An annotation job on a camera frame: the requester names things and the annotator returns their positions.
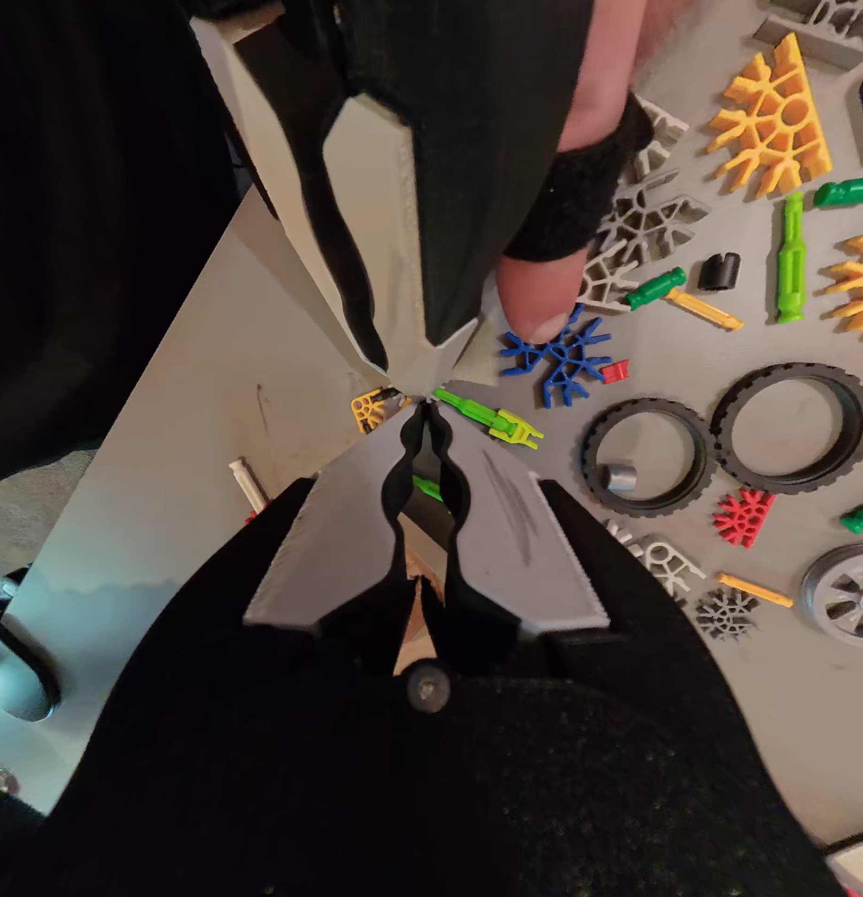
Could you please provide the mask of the small dark grey snowflake connector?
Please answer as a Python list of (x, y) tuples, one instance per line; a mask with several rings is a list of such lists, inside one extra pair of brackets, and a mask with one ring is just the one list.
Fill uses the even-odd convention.
[(756, 628), (754, 613), (760, 601), (739, 589), (712, 589), (698, 601), (694, 622), (713, 641), (739, 641)]

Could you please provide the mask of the light green rod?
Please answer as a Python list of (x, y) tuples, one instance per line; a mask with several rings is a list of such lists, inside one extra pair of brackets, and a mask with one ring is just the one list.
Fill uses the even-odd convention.
[(795, 193), (785, 199), (783, 239), (777, 257), (777, 323), (804, 319), (807, 302), (806, 256), (803, 237), (805, 198)]

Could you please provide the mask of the light grey connector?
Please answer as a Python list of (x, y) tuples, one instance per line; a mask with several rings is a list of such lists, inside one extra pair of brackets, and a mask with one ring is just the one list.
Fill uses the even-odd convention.
[(586, 308), (614, 313), (631, 311), (626, 297), (638, 289), (639, 283), (630, 280), (628, 273), (638, 266), (638, 262), (620, 263), (618, 259), (627, 243), (626, 240), (616, 241), (587, 262), (577, 299)]
[(686, 135), (690, 126), (648, 100), (640, 97), (637, 100), (647, 113), (653, 130), (652, 139), (637, 153), (632, 163), (633, 182), (641, 183), (667, 162), (674, 147)]
[(639, 560), (670, 598), (683, 605), (691, 591), (688, 576), (706, 581), (706, 573), (672, 544), (652, 536), (645, 541)]

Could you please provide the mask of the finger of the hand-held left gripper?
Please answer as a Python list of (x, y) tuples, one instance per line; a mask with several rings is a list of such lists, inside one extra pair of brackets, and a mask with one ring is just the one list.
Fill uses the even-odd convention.
[(427, 396), (451, 380), (493, 387), (498, 319), (492, 306), (445, 342), (433, 344), (426, 335), (412, 130), (361, 93), (345, 101), (325, 138), (323, 159), (370, 288), (370, 311), (360, 313), (358, 322), (372, 325), (386, 362), (370, 360), (340, 300), (336, 318), (361, 359), (411, 397)]
[(311, 2), (259, 2), (192, 28), (231, 140), (359, 357), (378, 364), (373, 298), (323, 149), (347, 89)]

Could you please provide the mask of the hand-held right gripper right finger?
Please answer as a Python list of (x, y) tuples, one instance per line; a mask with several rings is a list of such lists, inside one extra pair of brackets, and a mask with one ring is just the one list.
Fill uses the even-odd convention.
[(528, 634), (604, 631), (599, 597), (544, 497), (540, 478), (450, 406), (433, 406), (441, 492), (455, 520), (460, 581)]

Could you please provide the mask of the person's black garment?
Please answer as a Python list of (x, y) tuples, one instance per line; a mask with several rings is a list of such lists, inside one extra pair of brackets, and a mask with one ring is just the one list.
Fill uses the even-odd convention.
[(0, 481), (104, 438), (234, 216), (190, 19), (264, 5), (0, 1)]

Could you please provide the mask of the yellow fan connector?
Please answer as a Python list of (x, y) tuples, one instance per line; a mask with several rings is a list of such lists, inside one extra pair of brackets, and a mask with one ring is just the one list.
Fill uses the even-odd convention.
[(713, 177), (728, 193), (786, 195), (834, 170), (803, 53), (793, 31), (758, 53), (727, 85), (707, 127), (706, 153), (728, 151)]
[(845, 293), (848, 300), (820, 317), (822, 320), (839, 320), (838, 332), (855, 332), (863, 339), (863, 235), (845, 241), (842, 248), (852, 258), (820, 269), (821, 275), (833, 280), (822, 295)]

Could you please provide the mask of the large blue connector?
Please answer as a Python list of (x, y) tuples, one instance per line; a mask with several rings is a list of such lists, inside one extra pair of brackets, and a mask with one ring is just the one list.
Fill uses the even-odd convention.
[(590, 353), (596, 345), (612, 338), (608, 333), (599, 332), (603, 323), (601, 317), (587, 320), (582, 327), (575, 328), (584, 311), (585, 303), (577, 303), (565, 326), (548, 342), (527, 342), (511, 332), (504, 335), (506, 345), (500, 349), (500, 357), (513, 359), (515, 363), (512, 368), (502, 371), (503, 376), (530, 374), (541, 361), (551, 363), (549, 373), (540, 385), (542, 407), (547, 410), (552, 409), (555, 398), (564, 407), (572, 407), (575, 398), (589, 398), (588, 388), (578, 377), (584, 376), (604, 383), (602, 369), (613, 363), (610, 356), (594, 356)]

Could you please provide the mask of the short yellow rod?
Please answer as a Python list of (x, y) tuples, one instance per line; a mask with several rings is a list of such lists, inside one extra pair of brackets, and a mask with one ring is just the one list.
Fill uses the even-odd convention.
[(788, 609), (791, 609), (796, 605), (794, 599), (789, 598), (784, 594), (771, 589), (766, 589), (749, 580), (736, 577), (723, 571), (717, 573), (717, 575), (715, 576), (715, 580), (719, 584), (727, 586), (729, 589), (738, 590), (744, 594), (756, 597), (763, 601), (770, 602), (774, 605), (782, 606)]
[(673, 306), (725, 331), (738, 332), (745, 326), (743, 320), (676, 287), (672, 288), (663, 298)]

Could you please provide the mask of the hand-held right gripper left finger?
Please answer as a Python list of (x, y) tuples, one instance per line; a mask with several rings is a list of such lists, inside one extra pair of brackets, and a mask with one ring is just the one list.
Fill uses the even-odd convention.
[(413, 492), (423, 407), (407, 406), (324, 465), (244, 614), (317, 629), (373, 589), (409, 589), (399, 516)]

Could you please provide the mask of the white rod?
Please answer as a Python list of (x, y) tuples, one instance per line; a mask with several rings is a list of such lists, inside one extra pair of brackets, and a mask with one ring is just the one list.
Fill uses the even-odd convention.
[(269, 498), (252, 473), (246, 458), (241, 456), (229, 463), (228, 467), (235, 477), (235, 481), (244, 492), (252, 510), (259, 510), (262, 513), (269, 504)]

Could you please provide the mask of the small black clip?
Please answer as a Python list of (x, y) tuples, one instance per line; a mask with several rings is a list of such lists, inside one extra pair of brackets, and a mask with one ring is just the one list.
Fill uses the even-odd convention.
[(737, 286), (741, 267), (738, 253), (717, 253), (707, 258), (699, 269), (698, 289), (705, 292), (726, 292)]

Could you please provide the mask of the person's left hand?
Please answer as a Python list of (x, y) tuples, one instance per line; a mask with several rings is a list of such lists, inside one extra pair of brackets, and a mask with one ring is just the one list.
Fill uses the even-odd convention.
[(499, 260), (505, 319), (523, 341), (556, 337), (575, 308), (589, 246), (619, 180), (654, 135), (632, 87), (665, 41), (706, 2), (596, 1), (556, 154)]

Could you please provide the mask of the black rubber tire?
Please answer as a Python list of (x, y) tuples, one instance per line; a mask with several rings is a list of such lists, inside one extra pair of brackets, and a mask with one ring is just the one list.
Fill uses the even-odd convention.
[[(597, 457), (606, 436), (625, 420), (655, 413), (680, 423), (692, 440), (692, 463), (672, 489), (647, 499), (626, 499), (611, 491), (598, 473)], [(606, 509), (634, 519), (671, 515), (699, 499), (717, 472), (717, 448), (706, 421), (682, 403), (658, 397), (631, 398), (594, 417), (580, 443), (580, 469), (594, 498)]]
[[(768, 476), (744, 464), (733, 446), (733, 430), (744, 407), (769, 387), (809, 379), (828, 387), (841, 408), (837, 440), (815, 460), (794, 472)], [(863, 383), (841, 368), (819, 363), (779, 363), (752, 370), (719, 400), (709, 426), (717, 460), (744, 487), (774, 495), (813, 492), (837, 482), (863, 460)]]

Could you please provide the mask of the grey stacked connector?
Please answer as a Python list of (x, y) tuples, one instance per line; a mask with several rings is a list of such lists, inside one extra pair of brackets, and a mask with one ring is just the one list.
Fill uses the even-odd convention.
[(851, 71), (863, 64), (863, 1), (770, 1), (751, 40), (774, 47), (796, 35), (803, 57)]

